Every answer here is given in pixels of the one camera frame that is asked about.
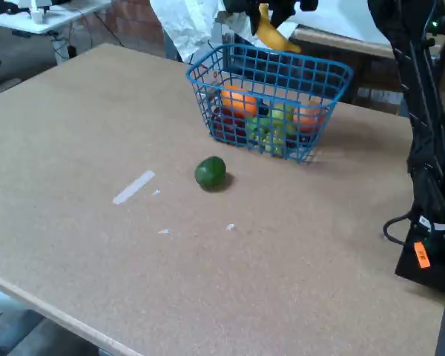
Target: black cable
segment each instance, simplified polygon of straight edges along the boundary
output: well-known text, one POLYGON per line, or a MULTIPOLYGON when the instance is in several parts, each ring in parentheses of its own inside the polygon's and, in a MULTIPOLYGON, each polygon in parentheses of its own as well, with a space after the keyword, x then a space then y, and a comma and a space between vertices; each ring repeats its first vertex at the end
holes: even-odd
MULTIPOLYGON (((84 13, 82 13, 82 11, 80 9, 78 9, 77 7, 69 7, 70 10, 73 11, 77 11, 78 13, 80 13, 82 15, 82 18, 84 19, 84 21, 86 21, 86 28, 88 29, 88 33, 89 33, 89 39, 90 39, 90 44, 89 44, 89 49, 91 49, 92 47, 94 47, 94 42, 93 42, 93 38, 92 38, 92 33, 90 31, 90 25, 89 25, 89 21, 88 18, 85 16, 84 13)), ((63 12, 63 11, 69 11, 69 10, 54 10, 54 9, 49 9, 48 11, 51 12, 63 12)))
POLYGON ((402 220, 409 219, 410 211, 408 213, 405 213, 404 215, 401 215, 399 217, 395 217, 391 220, 388 220, 384 226, 383 226, 383 233, 386 239, 388 239, 391 243, 397 243, 398 245, 404 246, 404 242, 400 241, 399 239, 396 239, 395 237, 389 235, 389 232, 387 231, 389 227, 395 223, 399 223, 402 220))
POLYGON ((106 30, 109 31, 109 33, 118 41, 119 45, 125 48, 125 46, 120 42, 119 37, 117 37, 116 34, 112 32, 112 30, 105 24, 105 22, 100 17, 98 17, 96 13, 94 13, 94 16, 101 22, 102 26, 104 26, 106 30))

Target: yellow banana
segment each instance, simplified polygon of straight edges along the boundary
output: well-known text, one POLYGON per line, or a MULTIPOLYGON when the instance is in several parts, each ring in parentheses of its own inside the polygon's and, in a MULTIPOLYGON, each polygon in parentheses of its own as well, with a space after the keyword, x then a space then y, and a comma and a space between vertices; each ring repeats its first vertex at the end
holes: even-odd
POLYGON ((285 52, 295 52, 301 53, 302 49, 299 45, 291 43, 286 39, 282 33, 277 31, 277 29, 271 25, 270 18, 268 17, 268 6, 267 4, 259 5, 260 11, 260 23, 257 29, 257 35, 260 41, 267 47, 273 50, 281 50, 285 52))

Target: white tape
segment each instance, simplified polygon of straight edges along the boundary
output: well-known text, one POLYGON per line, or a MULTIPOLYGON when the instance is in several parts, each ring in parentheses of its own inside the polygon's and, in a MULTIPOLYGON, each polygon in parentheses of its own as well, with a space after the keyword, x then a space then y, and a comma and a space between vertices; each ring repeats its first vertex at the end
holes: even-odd
POLYGON ((118 196, 113 198, 112 202, 115 205, 120 205, 123 202, 126 202, 128 198, 133 196, 141 187, 150 182, 150 180, 155 177, 155 173, 152 171, 146 171, 139 178, 135 179, 135 181, 130 184, 126 189, 122 191, 118 196))
MULTIPOLYGON (((432 225, 430 224, 430 221, 428 221, 428 219, 425 218, 424 216, 421 215, 418 222, 423 226, 425 226, 426 228, 428 228, 429 231, 432 230, 432 225)), ((433 227, 436 231, 445 231, 445 224, 437 224, 436 222, 434 222, 433 227)))

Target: brick wall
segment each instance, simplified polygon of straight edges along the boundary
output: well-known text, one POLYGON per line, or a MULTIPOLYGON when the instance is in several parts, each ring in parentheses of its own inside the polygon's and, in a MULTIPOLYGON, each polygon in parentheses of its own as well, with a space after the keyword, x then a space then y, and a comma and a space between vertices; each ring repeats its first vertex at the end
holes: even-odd
MULTIPOLYGON (((150 6, 150 0, 114 0, 113 6, 99 16, 116 35, 163 46, 162 26, 150 6)), ((102 27, 93 16, 89 20, 91 27, 102 27)))

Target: orange tag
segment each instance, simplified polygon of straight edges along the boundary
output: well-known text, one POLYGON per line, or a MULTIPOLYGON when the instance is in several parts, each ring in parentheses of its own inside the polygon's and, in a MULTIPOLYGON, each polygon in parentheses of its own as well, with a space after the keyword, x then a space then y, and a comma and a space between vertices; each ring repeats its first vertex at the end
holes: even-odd
POLYGON ((414 250, 417 255, 418 264, 421 265, 421 268, 430 267, 430 261, 427 257, 427 252, 425 251, 423 243, 414 243, 414 250))

